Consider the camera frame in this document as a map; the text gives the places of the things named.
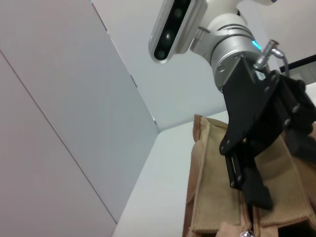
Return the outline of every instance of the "white wall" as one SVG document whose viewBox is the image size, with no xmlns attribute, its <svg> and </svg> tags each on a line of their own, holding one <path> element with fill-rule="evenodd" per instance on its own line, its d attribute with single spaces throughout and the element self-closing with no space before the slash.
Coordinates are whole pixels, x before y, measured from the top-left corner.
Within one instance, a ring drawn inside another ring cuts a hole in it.
<svg viewBox="0 0 316 237">
<path fill-rule="evenodd" d="M 0 236 L 110 237 L 115 222 L 0 54 Z"/>
<path fill-rule="evenodd" d="M 188 51 L 164 65 L 152 61 L 148 41 L 162 0 L 93 2 L 161 130 L 192 121 L 194 114 L 207 116 L 225 110 L 223 95 L 203 58 Z M 240 10 L 257 40 L 267 43 L 256 4 L 247 1 Z"/>
<path fill-rule="evenodd" d="M 227 111 L 211 117 L 228 122 Z M 113 237 L 181 236 L 194 145 L 192 128 L 189 122 L 158 135 Z"/>
<path fill-rule="evenodd" d="M 0 1 L 0 49 L 116 221 L 158 134 L 88 0 Z"/>
<path fill-rule="evenodd" d="M 280 43 L 289 63 L 316 54 L 315 0 L 278 0 L 260 12 L 269 38 Z"/>
</svg>

